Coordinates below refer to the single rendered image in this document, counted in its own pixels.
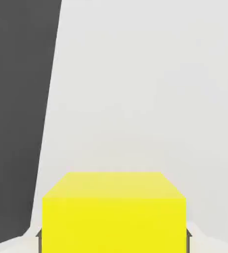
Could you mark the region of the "small yellow cube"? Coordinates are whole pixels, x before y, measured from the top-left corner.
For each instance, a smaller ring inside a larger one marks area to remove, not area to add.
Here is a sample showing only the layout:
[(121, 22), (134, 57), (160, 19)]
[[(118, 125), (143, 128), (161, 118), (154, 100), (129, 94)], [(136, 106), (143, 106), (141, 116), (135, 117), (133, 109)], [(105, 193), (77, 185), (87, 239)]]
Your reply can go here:
[(186, 199), (160, 172), (70, 172), (43, 197), (42, 253), (186, 253)]

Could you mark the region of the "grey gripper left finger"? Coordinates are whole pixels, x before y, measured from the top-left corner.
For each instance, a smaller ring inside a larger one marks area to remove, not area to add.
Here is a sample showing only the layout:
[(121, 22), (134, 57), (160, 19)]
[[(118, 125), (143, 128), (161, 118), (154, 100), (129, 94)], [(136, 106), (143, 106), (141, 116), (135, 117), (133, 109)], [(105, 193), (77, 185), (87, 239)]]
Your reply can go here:
[(40, 253), (38, 233), (42, 223), (29, 227), (14, 222), (0, 224), (0, 253)]

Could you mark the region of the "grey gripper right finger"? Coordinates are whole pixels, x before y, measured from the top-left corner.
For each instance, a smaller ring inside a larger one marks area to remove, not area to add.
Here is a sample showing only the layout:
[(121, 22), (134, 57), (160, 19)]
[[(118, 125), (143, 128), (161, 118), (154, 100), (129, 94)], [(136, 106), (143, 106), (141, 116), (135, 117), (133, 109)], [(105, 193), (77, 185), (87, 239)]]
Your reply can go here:
[(206, 236), (194, 222), (188, 221), (187, 229), (192, 235), (190, 253), (228, 253), (228, 243)]

